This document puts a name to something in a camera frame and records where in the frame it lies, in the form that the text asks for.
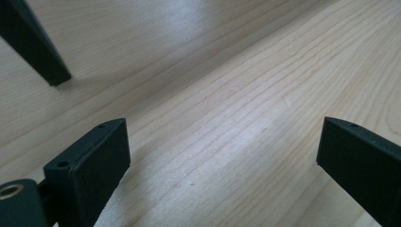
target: light wood grain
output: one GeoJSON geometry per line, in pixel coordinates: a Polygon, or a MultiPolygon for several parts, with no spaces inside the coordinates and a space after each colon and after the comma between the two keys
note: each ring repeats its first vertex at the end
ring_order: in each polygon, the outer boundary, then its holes
{"type": "Polygon", "coordinates": [[[401,144],[401,2],[28,3],[74,78],[0,41],[0,183],[126,117],[96,226],[378,226],[315,159],[326,115],[401,144]]]}

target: black plastic leg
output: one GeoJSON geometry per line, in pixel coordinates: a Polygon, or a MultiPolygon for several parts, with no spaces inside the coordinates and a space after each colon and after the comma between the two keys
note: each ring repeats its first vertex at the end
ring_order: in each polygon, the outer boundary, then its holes
{"type": "Polygon", "coordinates": [[[51,86],[71,78],[65,64],[24,0],[0,1],[0,35],[51,86]]]}

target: screw hole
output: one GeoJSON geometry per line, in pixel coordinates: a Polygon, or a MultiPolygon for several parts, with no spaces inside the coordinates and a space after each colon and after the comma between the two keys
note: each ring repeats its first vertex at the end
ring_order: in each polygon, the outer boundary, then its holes
{"type": "Polygon", "coordinates": [[[58,167],[66,167],[66,166],[68,166],[70,163],[68,163],[67,161],[62,161],[62,162],[59,162],[58,164],[57,164],[57,166],[58,167]]]}
{"type": "Polygon", "coordinates": [[[0,189],[0,200],[5,200],[20,193],[24,189],[22,184],[12,184],[0,189]]]}

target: black plastic part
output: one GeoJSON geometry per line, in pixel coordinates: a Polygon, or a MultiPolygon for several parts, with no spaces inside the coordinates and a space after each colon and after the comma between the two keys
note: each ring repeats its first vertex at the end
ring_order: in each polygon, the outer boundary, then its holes
{"type": "Polygon", "coordinates": [[[125,119],[89,131],[46,166],[44,175],[54,192],[64,226],[93,226],[130,166],[125,119]]]}
{"type": "Polygon", "coordinates": [[[18,180],[0,185],[0,226],[49,226],[38,186],[32,180],[18,180]]]}
{"type": "Polygon", "coordinates": [[[55,47],[24,0],[1,0],[0,16],[0,35],[51,86],[71,78],[55,47]]]}
{"type": "Polygon", "coordinates": [[[356,124],[324,119],[318,165],[382,226],[401,226],[401,148],[356,124]]]}

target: wooden table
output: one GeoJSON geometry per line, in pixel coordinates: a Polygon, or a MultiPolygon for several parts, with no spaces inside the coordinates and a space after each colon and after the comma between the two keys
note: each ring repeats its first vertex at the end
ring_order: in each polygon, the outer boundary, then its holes
{"type": "Polygon", "coordinates": [[[73,79],[0,41],[0,183],[126,117],[96,226],[378,226],[316,165],[326,115],[401,144],[397,0],[29,0],[73,79]]]}

